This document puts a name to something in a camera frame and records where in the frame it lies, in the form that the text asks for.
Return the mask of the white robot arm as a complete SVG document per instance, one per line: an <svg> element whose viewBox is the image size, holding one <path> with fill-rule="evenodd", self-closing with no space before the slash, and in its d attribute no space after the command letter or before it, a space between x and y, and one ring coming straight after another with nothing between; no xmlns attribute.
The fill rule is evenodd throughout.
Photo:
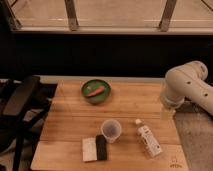
<svg viewBox="0 0 213 171"><path fill-rule="evenodd" d="M213 119L213 86L205 82L207 66L201 61L191 61L169 69L160 100L167 109L177 109L186 98L203 108Z"/></svg>

